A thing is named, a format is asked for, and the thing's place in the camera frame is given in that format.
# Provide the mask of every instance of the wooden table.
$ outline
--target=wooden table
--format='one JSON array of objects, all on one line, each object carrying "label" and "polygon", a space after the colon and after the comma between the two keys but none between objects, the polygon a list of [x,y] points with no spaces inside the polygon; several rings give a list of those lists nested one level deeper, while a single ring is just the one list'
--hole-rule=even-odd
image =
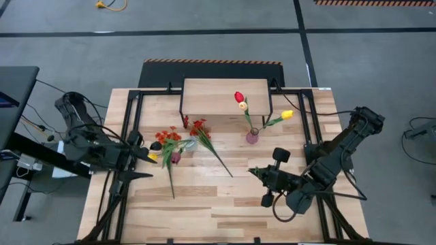
[{"label": "wooden table", "polygon": [[[117,133],[121,132],[128,91],[129,89],[114,89],[110,98],[105,126]],[[318,113],[337,111],[332,91],[314,88],[313,94]],[[298,105],[297,96],[287,97]],[[177,131],[183,138],[189,135],[189,131],[183,129],[178,114],[179,101],[178,95],[147,95],[144,98],[140,132],[146,140],[145,146],[155,140],[156,132],[169,129],[170,126],[178,127]],[[272,118],[278,117],[284,110],[293,109],[282,95],[273,95],[272,104]],[[130,122],[133,122],[134,108],[136,105],[132,107]],[[167,238],[174,238],[175,242],[252,242],[254,237],[261,237],[263,242],[322,241],[315,200],[306,214],[298,215],[290,223],[280,223],[273,217],[271,208],[260,206],[266,189],[247,171],[249,167],[273,164],[272,153],[275,147],[291,152],[288,163],[282,163],[282,170],[299,174],[306,167],[302,150],[305,137],[300,113],[294,113],[291,120],[261,132],[259,142],[254,145],[245,141],[249,125],[242,112],[240,116],[203,117],[208,120],[206,126],[211,130],[213,145],[234,178],[229,177],[207,149],[199,147],[194,153],[183,153],[181,162],[174,166],[176,199],[173,199],[168,171],[162,169],[161,164],[139,162],[136,171],[147,172],[154,177],[134,180],[130,185],[122,242],[165,242]],[[307,118],[312,129],[311,117]],[[318,118],[323,140],[331,140],[341,132],[337,115]],[[252,120],[255,126],[262,124],[260,118],[253,117]],[[106,173],[98,173],[91,179],[79,239],[95,225],[105,177]],[[343,174],[338,176],[334,189],[356,195]],[[337,205],[356,231],[367,237],[360,202],[337,197]],[[326,211],[330,235],[334,236],[328,208]],[[277,212],[283,217],[292,214],[285,206],[284,199],[279,201]],[[116,215],[111,225],[112,234],[115,223]]]}]

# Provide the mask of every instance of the yellow tulip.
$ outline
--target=yellow tulip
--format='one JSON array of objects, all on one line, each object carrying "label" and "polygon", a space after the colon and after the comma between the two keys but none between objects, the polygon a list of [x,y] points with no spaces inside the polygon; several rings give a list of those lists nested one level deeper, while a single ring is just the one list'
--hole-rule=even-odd
[{"label": "yellow tulip", "polygon": [[149,154],[149,158],[151,158],[151,159],[157,161],[157,155],[156,155],[155,153],[150,153],[150,154]]},{"label": "yellow tulip", "polygon": [[281,113],[281,117],[283,120],[287,120],[287,119],[293,117],[293,115],[294,115],[294,111],[292,111],[292,110],[284,111]]},{"label": "yellow tulip", "polygon": [[248,105],[247,105],[247,103],[245,103],[244,101],[243,101],[243,102],[240,102],[240,103],[239,103],[239,109],[241,109],[241,110],[243,110],[243,111],[246,111],[246,110],[248,109]]}]

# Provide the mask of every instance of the black metal frame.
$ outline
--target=black metal frame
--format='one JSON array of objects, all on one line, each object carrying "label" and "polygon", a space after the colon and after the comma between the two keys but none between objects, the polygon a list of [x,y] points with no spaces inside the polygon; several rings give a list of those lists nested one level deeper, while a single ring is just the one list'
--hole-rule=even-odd
[{"label": "black metal frame", "polygon": [[[185,115],[182,112],[182,110],[183,110],[183,91],[185,91],[185,79],[187,79],[187,78],[183,77],[183,79],[182,79],[182,89],[181,89],[181,91],[179,93],[180,94],[180,107],[178,108],[178,112],[180,113],[180,116],[182,118],[183,127],[187,128],[187,125],[185,124],[185,119],[184,119]],[[265,120],[265,116],[262,116],[262,124],[263,125],[265,125],[267,122],[269,122],[271,116],[273,115],[273,100],[271,99],[271,88],[270,88],[270,84],[271,83],[277,84],[277,81],[275,79],[272,79],[270,81],[268,78],[266,78],[266,86],[267,86],[267,89],[268,89],[268,101],[269,101],[269,104],[270,104],[270,114],[268,115],[268,118],[266,120]],[[172,85],[171,85],[171,82],[170,82],[168,84],[168,87],[167,87],[166,91],[170,91],[170,93],[171,93],[171,88],[172,88]]]},{"label": "black metal frame", "polygon": [[[309,147],[310,145],[312,145],[310,128],[309,128],[309,122],[307,120],[307,113],[308,112],[306,112],[305,100],[304,100],[304,96],[307,97],[307,99],[309,100],[309,107],[310,107],[310,110],[311,110],[310,114],[311,114],[312,120],[313,120],[313,126],[314,126],[314,129],[315,129],[316,140],[317,140],[318,144],[322,142],[321,129],[320,129],[319,121],[317,119],[317,114],[316,114],[316,108],[315,108],[315,102],[314,102],[314,99],[313,99],[313,91],[312,91],[312,89],[310,89],[310,88],[307,88],[307,89],[304,89],[304,88],[302,88],[302,89],[286,89],[286,88],[280,88],[280,86],[276,86],[276,87],[269,86],[268,90],[269,90],[269,95],[270,95],[270,104],[271,104],[271,107],[272,107],[271,95],[282,95],[282,94],[285,94],[285,95],[297,95],[298,103],[299,103],[299,106],[300,106],[300,113],[301,113],[301,116],[302,116],[303,131],[304,131],[304,134],[305,134],[305,141],[306,141],[305,148]],[[127,128],[128,128],[128,125],[129,125],[129,118],[130,118],[130,114],[131,114],[131,107],[132,107],[134,99],[137,99],[138,102],[137,102],[137,105],[136,105],[134,125],[133,125],[133,129],[132,130],[138,130],[139,129],[140,117],[141,117],[141,108],[142,108],[142,105],[144,103],[144,96],[145,95],[181,95],[181,97],[183,98],[183,89],[174,90],[174,89],[172,89],[171,83],[169,83],[167,89],[166,90],[162,90],[162,91],[140,91],[140,90],[131,90],[131,91],[129,91],[129,95],[128,95],[128,98],[127,98],[127,105],[126,105],[125,115],[124,115],[122,134],[121,134],[121,137],[124,140],[127,137]],[[181,118],[183,119],[183,113],[181,112],[181,106],[179,108],[179,112],[181,113]],[[131,162],[128,165],[128,171],[134,171],[134,170],[135,170],[135,163]],[[114,197],[112,195],[110,195],[109,199],[113,200]],[[338,220],[334,216],[333,216],[333,221],[334,221],[334,229],[335,229],[335,233],[336,233],[336,238],[331,238],[330,237],[329,229],[328,229],[328,223],[327,223],[327,218],[326,218],[326,211],[325,211],[323,200],[327,201],[330,205],[333,205],[334,207],[336,206],[336,202],[335,202],[333,196],[332,197],[317,197],[317,207],[318,207],[318,211],[319,211],[319,214],[320,214],[320,223],[321,223],[322,236],[323,236],[324,241],[325,242],[332,242],[332,241],[334,241],[336,243],[351,242],[352,240],[344,240],[343,239],[342,228],[341,228]],[[116,232],[115,232],[115,238],[114,238],[117,241],[121,241],[121,236],[122,236],[122,233],[123,233],[123,225],[124,225],[124,219],[125,219],[126,204],[127,204],[127,194],[126,194],[126,196],[124,196],[122,198],[121,204],[120,204],[120,208],[119,208],[119,215],[118,215],[118,221],[117,221],[117,224],[116,224]],[[102,241],[109,240],[108,239],[109,230],[110,230],[110,222],[108,224],[106,224],[105,229],[103,230]]]}]

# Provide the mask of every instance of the tulip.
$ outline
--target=tulip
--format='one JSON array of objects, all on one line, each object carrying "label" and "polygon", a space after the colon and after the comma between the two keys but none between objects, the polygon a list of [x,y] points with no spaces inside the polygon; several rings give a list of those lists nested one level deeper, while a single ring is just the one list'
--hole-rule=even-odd
[{"label": "tulip", "polygon": [[153,159],[154,161],[157,161],[157,155],[155,153],[150,153],[149,158]]},{"label": "tulip", "polygon": [[248,110],[248,105],[247,105],[247,103],[245,103],[244,101],[243,101],[243,102],[240,102],[240,103],[239,103],[239,109],[243,110],[244,112],[245,112],[246,110]]},{"label": "tulip", "polygon": [[236,92],[234,94],[234,98],[235,98],[236,102],[238,102],[238,103],[241,103],[244,101],[244,95],[240,92]]},{"label": "tulip", "polygon": [[283,120],[287,120],[287,119],[293,117],[293,115],[294,115],[294,111],[291,111],[291,110],[284,111],[281,113],[281,117]]},{"label": "tulip", "polygon": [[178,152],[173,152],[171,154],[171,163],[178,163],[180,161],[180,159],[182,159],[182,156],[180,153]]}]

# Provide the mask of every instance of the red tulip bud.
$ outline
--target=red tulip bud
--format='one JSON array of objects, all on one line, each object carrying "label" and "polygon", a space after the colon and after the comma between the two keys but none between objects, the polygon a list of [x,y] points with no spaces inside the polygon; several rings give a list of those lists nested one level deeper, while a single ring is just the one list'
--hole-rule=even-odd
[{"label": "red tulip bud", "polygon": [[238,102],[238,103],[244,101],[244,95],[242,93],[240,93],[240,92],[236,92],[234,94],[234,98],[235,98],[236,102]]}]

